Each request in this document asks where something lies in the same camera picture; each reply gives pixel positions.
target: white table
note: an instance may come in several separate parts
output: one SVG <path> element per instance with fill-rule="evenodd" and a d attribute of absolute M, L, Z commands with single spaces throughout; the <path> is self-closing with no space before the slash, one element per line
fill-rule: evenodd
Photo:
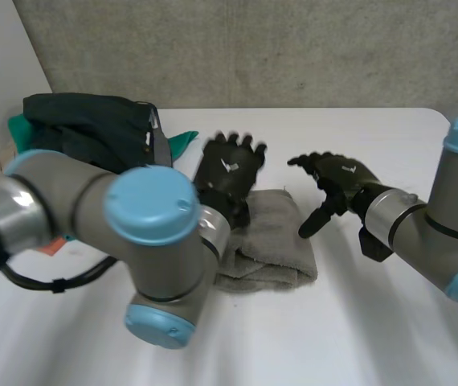
<path fill-rule="evenodd" d="M 307 216 L 324 196 L 286 161 L 312 150 L 362 160 L 391 186 L 427 199 L 448 122 L 428 109 L 163 110 L 165 133 L 198 130 L 176 167 L 191 176 L 208 136 L 250 132 L 268 143 L 257 188 L 292 193 Z M 290 293 L 214 292 L 183 351 L 134 338 L 124 327 L 133 295 L 117 265 L 65 295 L 18 289 L 0 276 L 0 386 L 456 385 L 458 305 L 396 256 L 360 253 L 357 216 L 313 238 L 319 278 Z M 54 257 L 25 253 L 14 267 L 52 279 L 101 253 L 78 242 Z"/>

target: green cloth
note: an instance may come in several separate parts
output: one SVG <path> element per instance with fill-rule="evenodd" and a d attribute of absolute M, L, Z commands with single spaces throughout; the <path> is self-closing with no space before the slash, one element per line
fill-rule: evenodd
<path fill-rule="evenodd" d="M 198 131 L 186 131 L 185 133 L 176 135 L 175 137 L 168 138 L 170 151 L 172 152 L 172 160 L 175 161 L 182 156 L 186 148 L 196 137 Z"/>
<path fill-rule="evenodd" d="M 23 114 L 11 117 L 7 122 L 13 142 L 19 154 L 31 148 L 31 139 L 35 128 L 23 116 Z M 169 138 L 172 160 L 176 160 L 184 153 L 188 145 L 198 136 L 198 131 L 186 131 L 185 133 Z"/>
<path fill-rule="evenodd" d="M 7 127 L 19 154 L 31 148 L 31 139 L 35 128 L 23 114 L 8 119 Z"/>

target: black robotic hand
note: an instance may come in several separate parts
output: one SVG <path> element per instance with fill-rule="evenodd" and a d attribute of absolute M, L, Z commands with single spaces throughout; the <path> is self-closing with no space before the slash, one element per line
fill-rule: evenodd
<path fill-rule="evenodd" d="M 290 166 L 302 167 L 317 181 L 318 188 L 327 197 L 299 228 L 299 236 L 307 239 L 317 233 L 332 215 L 343 215 L 346 211 L 356 213 L 363 222 L 359 241 L 365 256 L 384 261 L 392 251 L 376 239 L 365 228 L 366 210 L 372 201 L 389 187 L 381 185 L 375 175 L 358 160 L 332 153 L 311 153 L 288 161 Z"/>
<path fill-rule="evenodd" d="M 267 146 L 259 143 L 252 149 L 252 136 L 246 135 L 238 144 L 237 133 L 226 140 L 222 133 L 204 146 L 194 185 L 200 202 L 222 213 L 231 228 L 249 224 L 246 198 L 264 164 Z"/>

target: gray wall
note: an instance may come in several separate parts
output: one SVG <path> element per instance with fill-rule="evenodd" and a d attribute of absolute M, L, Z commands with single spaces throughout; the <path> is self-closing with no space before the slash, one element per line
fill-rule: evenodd
<path fill-rule="evenodd" d="M 56 92 L 458 113 L 458 0 L 14 0 Z"/>

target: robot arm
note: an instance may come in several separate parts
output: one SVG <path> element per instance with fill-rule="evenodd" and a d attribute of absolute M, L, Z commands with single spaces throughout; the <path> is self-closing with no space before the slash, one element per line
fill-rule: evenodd
<path fill-rule="evenodd" d="M 428 203 L 415 194 L 382 185 L 355 159 L 331 153 L 302 155 L 301 166 L 327 194 L 326 201 L 301 226 L 310 237 L 332 215 L 359 216 L 365 256 L 384 261 L 393 252 L 458 302 L 458 120 L 444 150 Z"/>
<path fill-rule="evenodd" d="M 127 264 L 136 289 L 128 329 L 184 347 L 264 164 L 266 146 L 237 139 L 207 143 L 194 184 L 163 166 L 114 175 L 57 152 L 22 154 L 0 181 L 0 268 L 26 248 L 74 236 Z"/>

